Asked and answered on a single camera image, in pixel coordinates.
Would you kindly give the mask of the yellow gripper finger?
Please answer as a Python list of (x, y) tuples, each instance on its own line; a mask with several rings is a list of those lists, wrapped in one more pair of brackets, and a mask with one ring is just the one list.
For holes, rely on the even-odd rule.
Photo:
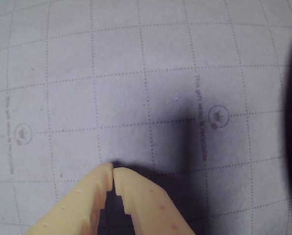
[(194, 234), (163, 188), (125, 167), (114, 168), (113, 177), (116, 195), (122, 198), (124, 213), (131, 215), (135, 234)]
[(99, 164), (78, 181), (27, 235), (96, 235), (100, 211), (113, 188), (113, 165)]

